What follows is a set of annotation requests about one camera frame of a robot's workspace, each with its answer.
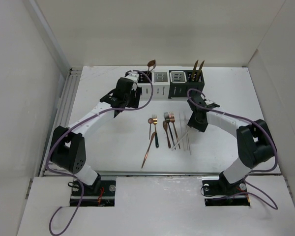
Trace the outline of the gold knife black handle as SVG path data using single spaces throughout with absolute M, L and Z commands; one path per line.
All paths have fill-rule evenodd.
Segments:
M 199 67 L 199 70 L 197 71 L 197 74 L 196 74 L 196 81 L 198 82 L 200 80 L 200 75 L 201 75 L 201 72 L 202 72 L 202 68 L 203 68 L 203 65 L 205 63 L 205 60 L 203 60 L 200 64 L 200 67 Z

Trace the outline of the large copper spoon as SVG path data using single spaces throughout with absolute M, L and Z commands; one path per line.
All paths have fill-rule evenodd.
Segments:
M 153 59 L 147 63 L 147 75 L 149 75 L 156 67 L 156 60 Z

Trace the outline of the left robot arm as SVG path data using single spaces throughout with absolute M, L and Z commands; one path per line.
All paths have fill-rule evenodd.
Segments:
M 137 85 L 138 78 L 135 73 L 119 78 L 116 87 L 82 119 L 54 130 L 50 161 L 77 177 L 89 195 L 99 192 L 100 176 L 87 164 L 85 140 L 124 108 L 138 108 L 142 94 L 142 88 Z

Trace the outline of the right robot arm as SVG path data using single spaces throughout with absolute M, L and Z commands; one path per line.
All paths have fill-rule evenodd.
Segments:
M 209 186 L 228 194 L 259 164 L 272 157 L 277 158 L 276 146 L 264 120 L 252 121 L 228 114 L 220 110 L 219 105 L 208 102 L 201 95 L 193 95 L 187 102 L 192 110 L 187 124 L 189 127 L 205 132 L 208 125 L 213 125 L 231 134 L 237 141 L 238 158 Z

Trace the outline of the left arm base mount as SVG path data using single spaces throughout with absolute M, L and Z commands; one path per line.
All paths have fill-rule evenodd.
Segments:
M 71 188 L 71 196 L 69 204 L 71 207 L 76 207 L 81 197 L 81 186 L 77 180 L 70 181 L 68 187 Z M 84 195 L 81 201 L 81 207 L 114 207 L 116 193 L 116 178 L 102 177 L 100 184 L 95 189 L 86 186 Z

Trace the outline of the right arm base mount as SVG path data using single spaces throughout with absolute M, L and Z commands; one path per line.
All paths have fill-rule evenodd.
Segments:
M 243 180 L 225 185 L 219 179 L 203 179 L 201 194 L 207 207 L 250 206 L 247 187 Z

